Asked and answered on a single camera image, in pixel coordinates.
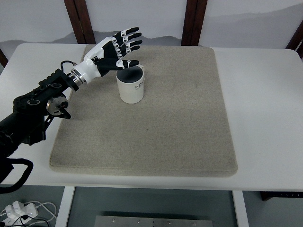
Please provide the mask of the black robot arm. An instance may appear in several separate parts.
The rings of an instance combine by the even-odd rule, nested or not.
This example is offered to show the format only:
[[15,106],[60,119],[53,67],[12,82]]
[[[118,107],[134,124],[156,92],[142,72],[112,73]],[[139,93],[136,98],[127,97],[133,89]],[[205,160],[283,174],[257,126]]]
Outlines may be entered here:
[[65,110],[63,92],[67,88],[79,90],[81,85],[90,83],[112,70],[128,69],[139,64],[138,60],[124,60],[123,57],[140,48],[142,34],[138,27],[129,28],[104,38],[84,55],[70,73],[57,69],[39,86],[13,101],[13,113],[0,122],[0,159],[13,154],[20,144],[33,145],[46,139],[45,131],[54,117],[70,119]]

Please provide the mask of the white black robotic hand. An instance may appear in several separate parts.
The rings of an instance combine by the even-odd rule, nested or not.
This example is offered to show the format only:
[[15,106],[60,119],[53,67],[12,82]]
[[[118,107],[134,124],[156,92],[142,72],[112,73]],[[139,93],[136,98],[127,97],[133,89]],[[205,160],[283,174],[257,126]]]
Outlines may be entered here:
[[[132,41],[141,37],[139,27],[128,28],[106,37],[84,55],[81,63],[71,70],[74,83],[90,83],[94,78],[104,76],[110,71],[127,69],[139,65],[138,60],[122,60],[127,54],[138,50],[142,40]],[[106,53],[113,53],[114,58],[104,58]]]

